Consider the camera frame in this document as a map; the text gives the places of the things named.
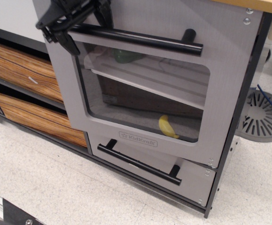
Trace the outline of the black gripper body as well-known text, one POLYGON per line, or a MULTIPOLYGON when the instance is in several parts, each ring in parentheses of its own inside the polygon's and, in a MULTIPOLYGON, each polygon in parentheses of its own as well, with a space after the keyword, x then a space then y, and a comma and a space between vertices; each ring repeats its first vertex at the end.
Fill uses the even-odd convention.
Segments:
POLYGON ((82 23, 96 11, 96 0, 52 0, 36 28, 43 32, 48 42, 67 44, 73 42, 68 31, 82 23))

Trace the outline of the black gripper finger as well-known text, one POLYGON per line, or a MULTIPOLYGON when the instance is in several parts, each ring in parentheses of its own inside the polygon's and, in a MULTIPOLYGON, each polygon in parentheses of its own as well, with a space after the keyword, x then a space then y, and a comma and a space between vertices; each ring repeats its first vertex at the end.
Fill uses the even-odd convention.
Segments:
POLYGON ((94 15, 98 23, 105 28, 113 29, 113 15, 111 10, 110 0, 95 0, 95 12, 94 15))
POLYGON ((60 31, 56 33, 56 39, 60 43, 60 45, 66 49, 71 55, 80 55, 80 51, 77 48, 72 37, 64 31, 60 31))

